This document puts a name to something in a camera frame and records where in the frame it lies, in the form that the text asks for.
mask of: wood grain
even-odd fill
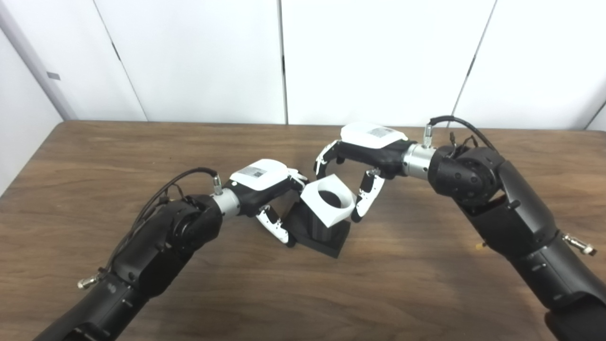
[[[422,130],[402,128],[411,138]],[[467,133],[457,130],[462,138]],[[486,130],[559,227],[606,247],[606,134]],[[31,340],[85,292],[140,207],[196,166],[227,177],[274,158],[311,175],[338,127],[69,121],[0,198],[0,339]],[[446,131],[436,131],[446,143]],[[355,189],[366,167],[329,167]],[[184,180],[189,193],[210,180]],[[287,199],[278,199],[284,210]],[[224,223],[121,340],[554,340],[544,308],[427,183],[387,183],[337,260]],[[606,252],[583,260],[606,279]]]

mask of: black block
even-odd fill
[[[351,225],[343,220],[327,228],[303,201],[295,203],[282,222],[300,244],[333,258],[339,257]]]

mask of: metal connector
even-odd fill
[[[215,189],[215,195],[223,194],[223,188],[221,186],[221,178],[219,178],[219,174],[213,178],[213,187]]]
[[[433,126],[428,124],[423,132],[423,148],[431,147],[431,137],[433,136]]]
[[[91,276],[87,279],[81,279],[78,281],[78,289],[86,290],[86,289],[90,288],[91,285],[97,284],[98,281],[99,281],[99,274]]]
[[[591,244],[587,244],[577,238],[574,238],[570,234],[564,234],[562,239],[564,239],[570,246],[574,246],[575,248],[579,249],[579,251],[584,255],[593,256],[598,253],[598,250],[594,249]]]

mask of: white wall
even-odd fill
[[[61,77],[52,82],[70,118],[145,120],[92,0],[0,0],[0,10],[26,58]]]
[[[582,129],[606,100],[606,2],[498,1],[455,115]]]
[[[103,0],[150,121],[284,123],[276,0]]]
[[[289,122],[452,113],[494,1],[283,1]]]
[[[603,130],[606,132],[606,106],[604,106],[602,108],[600,113],[597,115],[595,120],[593,120],[593,122],[591,122],[591,124],[589,125],[589,127],[587,127],[587,129]]]
[[[0,30],[0,195],[61,121]]]

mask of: label sticker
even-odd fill
[[[267,173],[267,171],[265,169],[247,166],[245,168],[240,169],[238,173],[248,175],[249,177],[253,178],[260,178],[261,175]]]
[[[378,138],[382,138],[383,136],[387,136],[393,132],[397,132],[397,130],[393,130],[391,128],[385,128],[385,127],[378,127],[378,128],[369,130],[367,133],[369,133],[370,135],[376,136]]]

